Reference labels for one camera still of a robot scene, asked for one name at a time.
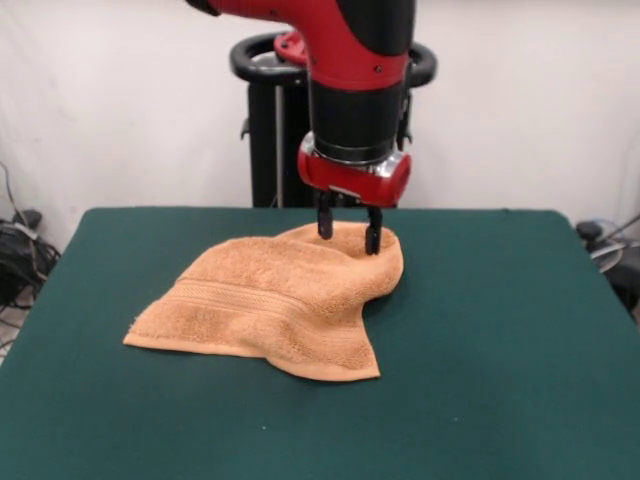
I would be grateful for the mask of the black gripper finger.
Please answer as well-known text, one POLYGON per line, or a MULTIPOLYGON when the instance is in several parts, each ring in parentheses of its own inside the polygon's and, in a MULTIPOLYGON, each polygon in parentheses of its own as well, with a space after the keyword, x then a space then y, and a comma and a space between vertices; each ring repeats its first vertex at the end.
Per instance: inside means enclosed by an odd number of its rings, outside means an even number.
POLYGON ((368 256, 378 255, 381 245, 382 210, 379 207, 368 206, 369 225, 365 232, 365 252, 368 256))
POLYGON ((320 191, 317 195, 317 226, 318 235, 323 240, 329 240, 333 237, 333 215, 329 192, 320 191))

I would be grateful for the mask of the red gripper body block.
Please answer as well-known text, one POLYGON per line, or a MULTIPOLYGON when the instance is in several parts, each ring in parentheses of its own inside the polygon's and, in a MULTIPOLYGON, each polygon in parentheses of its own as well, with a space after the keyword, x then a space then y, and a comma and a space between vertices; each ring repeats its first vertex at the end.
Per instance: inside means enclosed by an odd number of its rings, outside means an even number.
POLYGON ((315 148, 314 135, 307 134, 300 145, 297 166, 302 181, 316 190, 345 194, 367 206, 390 208, 406 190, 412 158, 395 149, 381 162, 347 164, 322 156, 315 148))

